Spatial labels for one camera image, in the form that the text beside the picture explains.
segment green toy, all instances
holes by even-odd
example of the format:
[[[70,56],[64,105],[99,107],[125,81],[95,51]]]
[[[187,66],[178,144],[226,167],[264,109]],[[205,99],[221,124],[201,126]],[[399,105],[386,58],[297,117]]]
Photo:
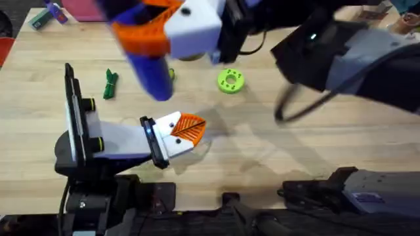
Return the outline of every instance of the green toy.
[[[118,74],[112,73],[110,69],[106,70],[106,87],[104,92],[104,99],[108,100],[113,98],[116,94],[116,83]]]
[[[234,94],[239,92],[245,85],[245,78],[236,69],[224,69],[217,77],[217,85],[222,92]]]

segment screw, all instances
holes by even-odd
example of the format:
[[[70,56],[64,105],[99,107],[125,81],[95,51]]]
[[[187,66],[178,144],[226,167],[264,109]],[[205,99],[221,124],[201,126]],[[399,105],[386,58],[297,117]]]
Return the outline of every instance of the screw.
[[[188,7],[183,7],[181,9],[181,14],[184,15],[184,16],[189,16],[189,15],[191,15],[191,10]]]

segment pink object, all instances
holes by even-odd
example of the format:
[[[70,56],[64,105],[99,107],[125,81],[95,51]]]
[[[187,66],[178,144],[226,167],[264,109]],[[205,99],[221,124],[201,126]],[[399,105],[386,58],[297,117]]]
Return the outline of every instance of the pink object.
[[[63,7],[80,22],[104,22],[95,0],[61,0]]]

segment green ring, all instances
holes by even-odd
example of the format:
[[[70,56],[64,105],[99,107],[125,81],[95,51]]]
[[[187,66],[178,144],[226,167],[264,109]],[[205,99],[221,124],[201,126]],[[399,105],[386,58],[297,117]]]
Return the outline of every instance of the green ring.
[[[232,76],[235,83],[228,83],[228,77]],[[245,85],[245,77],[237,69],[224,69],[217,77],[217,85],[222,92],[227,94],[234,94],[239,92]]]

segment blue gripper part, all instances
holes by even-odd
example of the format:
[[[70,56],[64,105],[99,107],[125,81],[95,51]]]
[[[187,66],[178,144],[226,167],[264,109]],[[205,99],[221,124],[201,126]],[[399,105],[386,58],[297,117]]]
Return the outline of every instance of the blue gripper part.
[[[118,14],[110,22],[136,25],[135,16],[145,10],[144,4],[139,3],[137,6]],[[150,57],[127,51],[125,53],[136,72],[138,81],[154,99],[166,101],[172,97],[173,82],[164,56]]]

